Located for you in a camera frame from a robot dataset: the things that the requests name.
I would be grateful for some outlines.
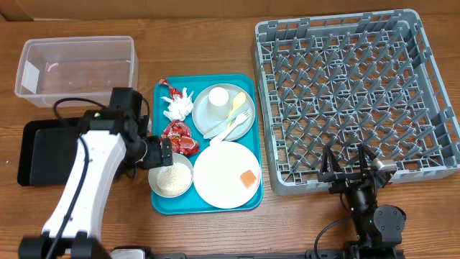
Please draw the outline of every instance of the bowl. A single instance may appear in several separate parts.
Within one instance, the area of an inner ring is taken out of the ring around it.
[[[193,165],[192,165],[192,163],[185,156],[183,156],[181,154],[173,153],[172,154],[172,164],[174,165],[175,163],[182,163],[183,165],[186,165],[188,167],[188,169],[190,169],[190,172],[192,174],[190,184],[188,185],[187,189],[184,190],[184,192],[182,192],[181,194],[173,195],[173,196],[167,195],[167,194],[162,192],[162,190],[160,189],[160,187],[158,187],[158,184],[157,184],[158,173],[160,173],[162,168],[161,167],[152,168],[152,169],[149,170],[149,185],[150,185],[150,188],[152,189],[152,191],[154,191],[156,194],[158,194],[161,197],[165,197],[165,198],[178,197],[178,196],[184,194],[190,188],[190,186],[192,186],[192,182],[193,182]]]

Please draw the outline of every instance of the wooden table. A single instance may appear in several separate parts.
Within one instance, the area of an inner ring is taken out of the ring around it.
[[[455,112],[460,114],[460,17],[421,17]],[[254,78],[254,26],[267,19],[160,19],[100,22],[0,23],[0,258],[17,258],[23,235],[38,235],[54,210],[63,186],[21,187],[16,180],[22,129],[53,118],[14,95],[17,65],[28,39],[130,35],[139,57],[139,90],[152,96],[165,76],[245,73]],[[62,109],[80,116],[85,109]],[[259,116],[262,139],[262,117]],[[277,253],[313,248],[316,235],[346,216],[338,195],[278,196],[272,192],[262,142],[264,199],[250,212],[164,216],[150,203],[146,172],[114,182],[103,217],[105,248],[149,245],[156,253]],[[460,258],[460,173],[437,181],[388,186],[379,204],[408,215],[403,243],[408,258]],[[341,247],[355,238],[351,222],[328,231],[320,248]]]

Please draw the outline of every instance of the white plastic bin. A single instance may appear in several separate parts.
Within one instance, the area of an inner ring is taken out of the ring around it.
[[[14,92],[38,107],[66,97],[109,104],[113,87],[137,90],[138,60],[129,36],[28,40],[22,50]],[[88,106],[69,101],[62,106]]]

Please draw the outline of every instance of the red wrapper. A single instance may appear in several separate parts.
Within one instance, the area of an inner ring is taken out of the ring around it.
[[[177,90],[176,88],[172,87],[170,82],[168,82],[166,78],[161,78],[160,81],[158,82],[158,85],[167,86],[170,89],[170,95],[171,95],[172,100],[174,100],[176,96],[179,96],[180,98],[182,98],[182,93],[179,92],[179,90]]]
[[[160,139],[171,139],[171,149],[174,153],[191,156],[200,151],[200,143],[192,139],[190,128],[180,120],[172,121],[160,136]]]

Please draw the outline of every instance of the white plastic knife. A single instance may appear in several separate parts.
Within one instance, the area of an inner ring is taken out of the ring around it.
[[[205,139],[211,138],[216,136],[217,134],[223,132],[227,128],[227,124],[234,120],[238,114],[246,111],[249,109],[249,104],[245,102],[243,105],[241,105],[233,114],[231,114],[227,119],[225,119],[223,122],[221,122],[217,127],[213,128],[210,132],[206,133],[203,137]]]

